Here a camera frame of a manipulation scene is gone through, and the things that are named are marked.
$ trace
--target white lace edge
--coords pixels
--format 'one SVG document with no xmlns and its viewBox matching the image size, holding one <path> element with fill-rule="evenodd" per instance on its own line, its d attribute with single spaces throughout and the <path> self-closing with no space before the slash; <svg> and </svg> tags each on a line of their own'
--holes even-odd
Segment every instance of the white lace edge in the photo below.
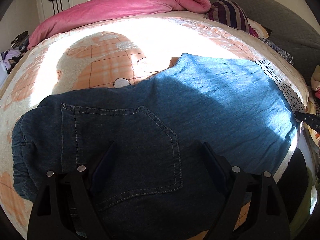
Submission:
<svg viewBox="0 0 320 240">
<path fill-rule="evenodd" d="M 256 61 L 256 63 L 261 66 L 264 73 L 267 74 L 270 78 L 272 78 L 273 81 L 278 86 L 278 88 L 282 91 L 284 97 L 287 99 L 287 101 L 291 107 L 292 112 L 293 113 L 295 113 L 295 112 L 305 113 L 305 108 L 302 104 L 301 98 L 293 90 L 293 88 L 285 82 L 284 78 L 282 78 L 276 72 L 276 70 L 273 68 L 271 62 L 267 59 L 262 59 L 262 60 Z"/>
</svg>

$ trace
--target gray cushion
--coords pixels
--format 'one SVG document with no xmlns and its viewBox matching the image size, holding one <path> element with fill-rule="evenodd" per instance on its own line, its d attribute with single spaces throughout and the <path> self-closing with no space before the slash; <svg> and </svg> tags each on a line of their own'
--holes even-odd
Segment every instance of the gray cushion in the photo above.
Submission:
<svg viewBox="0 0 320 240">
<path fill-rule="evenodd" d="M 310 85 L 311 75 L 320 65 L 320 35 L 304 19 L 274 0 L 231 0 L 248 18 L 273 30 L 272 40 L 293 56 L 294 67 Z"/>
</svg>

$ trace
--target pink blanket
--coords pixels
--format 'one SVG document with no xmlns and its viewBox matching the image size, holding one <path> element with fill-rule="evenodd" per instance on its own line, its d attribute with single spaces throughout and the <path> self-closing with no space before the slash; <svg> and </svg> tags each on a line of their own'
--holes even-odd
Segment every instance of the pink blanket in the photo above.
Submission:
<svg viewBox="0 0 320 240">
<path fill-rule="evenodd" d="M 210 6 L 209 0 L 91 0 L 73 6 L 41 23 L 30 36 L 28 49 L 55 34 L 95 22 L 172 10 L 204 14 Z"/>
</svg>

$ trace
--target striped pillow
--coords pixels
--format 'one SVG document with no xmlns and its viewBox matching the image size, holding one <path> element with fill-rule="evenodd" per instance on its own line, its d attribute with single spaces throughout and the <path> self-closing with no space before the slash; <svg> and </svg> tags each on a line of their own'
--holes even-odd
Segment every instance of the striped pillow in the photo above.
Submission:
<svg viewBox="0 0 320 240">
<path fill-rule="evenodd" d="M 211 5 L 205 18 L 250 33 L 250 25 L 244 10 L 235 2 L 218 0 Z"/>
</svg>

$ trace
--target metal rivet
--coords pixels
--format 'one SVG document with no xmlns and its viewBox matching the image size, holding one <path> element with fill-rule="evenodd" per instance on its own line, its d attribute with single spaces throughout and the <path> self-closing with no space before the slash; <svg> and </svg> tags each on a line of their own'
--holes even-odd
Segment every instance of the metal rivet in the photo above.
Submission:
<svg viewBox="0 0 320 240">
<path fill-rule="evenodd" d="M 47 177 L 52 177 L 54 175 L 54 172 L 53 171 L 48 171 L 47 172 Z"/>
<path fill-rule="evenodd" d="M 233 166 L 232 171 L 235 173 L 239 173 L 241 171 L 241 169 L 238 166 Z"/>
<path fill-rule="evenodd" d="M 271 173 L 270 173 L 269 171 L 265 171 L 265 172 L 263 173 L 263 175 L 264 175 L 265 177 L 267 177 L 267 178 L 270 178 L 270 177 L 271 177 Z"/>
<path fill-rule="evenodd" d="M 78 170 L 79 172 L 83 172 L 83 171 L 85 171 L 85 169 L 86 169 L 86 167 L 85 167 L 84 165 L 81 165 L 81 166 L 78 167 L 77 170 Z"/>
</svg>

